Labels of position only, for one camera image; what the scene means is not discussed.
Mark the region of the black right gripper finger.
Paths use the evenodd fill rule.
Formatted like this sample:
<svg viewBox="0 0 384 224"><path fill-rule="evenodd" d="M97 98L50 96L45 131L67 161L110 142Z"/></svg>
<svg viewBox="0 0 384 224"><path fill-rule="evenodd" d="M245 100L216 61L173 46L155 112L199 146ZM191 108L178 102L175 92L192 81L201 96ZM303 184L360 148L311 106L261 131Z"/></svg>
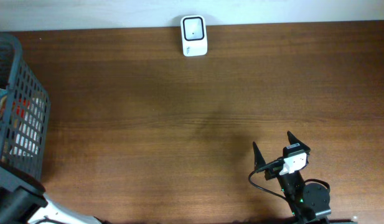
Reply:
<svg viewBox="0 0 384 224"><path fill-rule="evenodd" d="M308 147L307 145L305 145L302 141L300 141L297 137L295 137L295 135L290 132L290 131L287 131L287 136L288 136L288 141L290 144L299 144L305 152L310 152L311 151L311 148Z"/></svg>
<svg viewBox="0 0 384 224"><path fill-rule="evenodd" d="M261 154L261 151L258 145L255 142L253 142L253 152L254 152L254 158L255 158L255 163L254 163L255 170L258 170L263 166L265 166L266 162Z"/></svg>

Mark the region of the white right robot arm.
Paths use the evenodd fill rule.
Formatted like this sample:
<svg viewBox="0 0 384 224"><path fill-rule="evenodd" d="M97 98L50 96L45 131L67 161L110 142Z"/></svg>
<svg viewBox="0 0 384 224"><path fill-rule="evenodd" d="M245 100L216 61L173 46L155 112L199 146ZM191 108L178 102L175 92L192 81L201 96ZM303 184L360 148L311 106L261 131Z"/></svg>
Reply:
<svg viewBox="0 0 384 224"><path fill-rule="evenodd" d="M266 193L286 201L292 211L292 223L329 223L330 185L323 180L304 180L300 170L308 164L311 148L294 134L287 132L289 145L283 155L272 162L265 162L257 144L253 143L254 170L249 174L249 183ZM282 194L261 187L252 181L252 176L263 172L266 180L277 179Z"/></svg>

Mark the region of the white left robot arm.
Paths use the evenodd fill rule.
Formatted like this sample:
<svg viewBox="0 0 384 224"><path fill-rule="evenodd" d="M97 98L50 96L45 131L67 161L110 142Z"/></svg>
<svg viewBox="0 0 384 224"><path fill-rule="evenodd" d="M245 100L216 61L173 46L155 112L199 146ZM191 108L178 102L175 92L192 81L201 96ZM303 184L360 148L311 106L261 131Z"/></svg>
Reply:
<svg viewBox="0 0 384 224"><path fill-rule="evenodd" d="M103 222L53 202L38 180L0 161L0 223Z"/></svg>

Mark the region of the white barcode scanner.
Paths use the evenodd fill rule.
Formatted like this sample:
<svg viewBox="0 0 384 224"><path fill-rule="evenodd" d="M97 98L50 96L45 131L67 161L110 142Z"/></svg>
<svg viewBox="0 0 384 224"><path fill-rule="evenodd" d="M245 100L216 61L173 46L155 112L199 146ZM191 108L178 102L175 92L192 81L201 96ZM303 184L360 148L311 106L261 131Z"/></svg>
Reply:
<svg viewBox="0 0 384 224"><path fill-rule="evenodd" d="M184 16L180 20L180 30L184 56L196 57L207 54L207 28L205 18L203 16Z"/></svg>

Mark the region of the items inside basket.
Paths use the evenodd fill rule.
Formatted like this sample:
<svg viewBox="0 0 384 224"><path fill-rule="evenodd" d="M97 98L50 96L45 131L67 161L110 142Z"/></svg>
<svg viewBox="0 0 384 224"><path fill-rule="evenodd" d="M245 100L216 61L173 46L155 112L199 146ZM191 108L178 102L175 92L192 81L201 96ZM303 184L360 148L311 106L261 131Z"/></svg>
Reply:
<svg viewBox="0 0 384 224"><path fill-rule="evenodd" d="M10 126L15 131L10 131L9 135L14 139L14 146L9 146L8 143L4 144L5 151L9 151L13 156L34 157L39 154L40 146L38 141L42 139L40 133L43 128L43 123L40 121L44 118L45 114L37 109L37 106L45 106L38 98L33 98L37 105L31 103L29 100L20 98L17 105L13 102L12 109L15 110L15 117L10 118Z"/></svg>

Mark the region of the grey plastic mesh basket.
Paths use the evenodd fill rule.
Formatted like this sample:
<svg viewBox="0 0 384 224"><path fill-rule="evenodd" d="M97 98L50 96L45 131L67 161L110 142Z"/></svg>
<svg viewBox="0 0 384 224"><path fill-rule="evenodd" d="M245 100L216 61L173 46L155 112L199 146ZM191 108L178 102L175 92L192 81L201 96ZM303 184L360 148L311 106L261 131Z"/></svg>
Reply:
<svg viewBox="0 0 384 224"><path fill-rule="evenodd" d="M22 45L0 33L0 161L39 180L51 102L23 59Z"/></svg>

